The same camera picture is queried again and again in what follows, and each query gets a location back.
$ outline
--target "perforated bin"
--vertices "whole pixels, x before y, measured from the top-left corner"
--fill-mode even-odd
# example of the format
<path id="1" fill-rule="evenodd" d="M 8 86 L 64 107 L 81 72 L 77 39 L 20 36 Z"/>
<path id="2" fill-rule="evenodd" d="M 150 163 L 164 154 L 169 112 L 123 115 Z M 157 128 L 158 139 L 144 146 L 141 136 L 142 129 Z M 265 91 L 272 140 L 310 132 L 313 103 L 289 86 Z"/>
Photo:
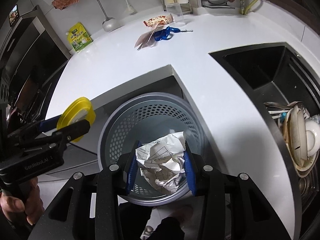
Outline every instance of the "perforated bin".
<path id="1" fill-rule="evenodd" d="M 184 131 L 193 153 L 204 152 L 204 132 L 188 102 L 168 93 L 148 93 L 133 98 L 116 109 L 107 120 L 99 139 L 100 169 L 116 163 L 121 154 L 130 152 L 136 140 L 149 143 L 169 133 Z M 189 191 L 185 178 L 172 195 L 156 191 L 140 174 L 132 192 L 125 197 L 139 205 L 170 203 Z"/>

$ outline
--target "black sink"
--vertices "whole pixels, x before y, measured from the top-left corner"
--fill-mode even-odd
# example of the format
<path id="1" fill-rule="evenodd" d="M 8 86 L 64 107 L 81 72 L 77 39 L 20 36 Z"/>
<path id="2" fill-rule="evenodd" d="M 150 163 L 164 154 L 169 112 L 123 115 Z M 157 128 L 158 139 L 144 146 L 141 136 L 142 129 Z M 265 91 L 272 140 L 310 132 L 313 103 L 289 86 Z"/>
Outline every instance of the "black sink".
<path id="1" fill-rule="evenodd" d="M 310 65 L 287 43 L 250 45 L 213 52 L 210 55 L 248 95 L 279 147 L 293 191 L 296 209 L 295 239 L 319 239 L 320 161 L 317 161 L 306 179 L 300 179 L 294 170 L 281 132 L 263 104 L 272 101 L 287 105 L 293 101 L 302 101 L 311 116 L 319 114 L 319 78 Z"/>

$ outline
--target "black pants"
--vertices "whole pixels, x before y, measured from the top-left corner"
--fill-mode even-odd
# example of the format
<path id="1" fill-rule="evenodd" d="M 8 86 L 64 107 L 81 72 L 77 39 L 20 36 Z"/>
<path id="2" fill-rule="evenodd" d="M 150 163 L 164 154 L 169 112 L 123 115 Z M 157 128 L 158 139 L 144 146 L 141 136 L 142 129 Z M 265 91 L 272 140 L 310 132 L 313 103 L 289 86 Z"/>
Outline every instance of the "black pants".
<path id="1" fill-rule="evenodd" d="M 124 240 L 138 240 L 151 216 L 152 207 L 129 202 L 119 205 L 121 228 Z M 167 217 L 161 221 L 148 240 L 183 240 L 184 232 L 178 220 Z"/>

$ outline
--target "yellow hose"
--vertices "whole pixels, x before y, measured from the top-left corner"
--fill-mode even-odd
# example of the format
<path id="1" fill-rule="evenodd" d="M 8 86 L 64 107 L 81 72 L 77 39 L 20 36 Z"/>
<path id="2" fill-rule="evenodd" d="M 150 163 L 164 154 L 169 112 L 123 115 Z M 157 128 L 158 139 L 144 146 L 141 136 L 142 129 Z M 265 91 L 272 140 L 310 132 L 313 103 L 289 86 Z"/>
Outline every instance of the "yellow hose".
<path id="1" fill-rule="evenodd" d="M 253 1 L 244 9 L 243 14 L 244 14 L 244 15 L 247 15 L 249 9 L 250 9 L 257 1 L 258 1 L 258 0 L 253 0 Z"/>

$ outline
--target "yellow lid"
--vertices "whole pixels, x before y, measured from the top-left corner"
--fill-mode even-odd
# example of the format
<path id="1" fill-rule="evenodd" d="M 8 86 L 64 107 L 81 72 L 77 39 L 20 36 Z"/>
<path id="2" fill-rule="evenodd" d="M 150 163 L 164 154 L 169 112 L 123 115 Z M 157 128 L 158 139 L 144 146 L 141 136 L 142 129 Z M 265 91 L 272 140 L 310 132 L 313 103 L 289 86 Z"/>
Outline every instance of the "yellow lid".
<path id="1" fill-rule="evenodd" d="M 90 126 L 96 119 L 96 114 L 88 98 L 81 97 L 75 100 L 61 115 L 57 123 L 57 130 L 66 127 L 79 120 L 86 119 Z M 72 142 L 78 142 L 83 136 L 74 139 Z"/>

